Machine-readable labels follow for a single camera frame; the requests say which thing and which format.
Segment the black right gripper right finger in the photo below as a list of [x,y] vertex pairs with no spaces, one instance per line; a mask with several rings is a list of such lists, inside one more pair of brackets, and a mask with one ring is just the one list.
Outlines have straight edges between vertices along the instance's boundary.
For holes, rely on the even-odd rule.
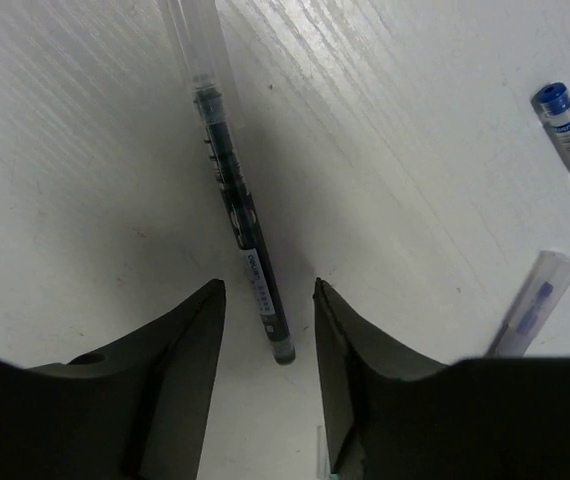
[[314,289],[328,467],[340,479],[570,479],[570,358],[442,364]]

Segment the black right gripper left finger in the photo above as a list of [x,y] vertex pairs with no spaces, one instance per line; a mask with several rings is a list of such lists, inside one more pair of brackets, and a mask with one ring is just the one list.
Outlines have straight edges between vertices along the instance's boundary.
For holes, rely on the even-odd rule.
[[226,291],[68,363],[0,360],[0,479],[193,479],[224,331]]

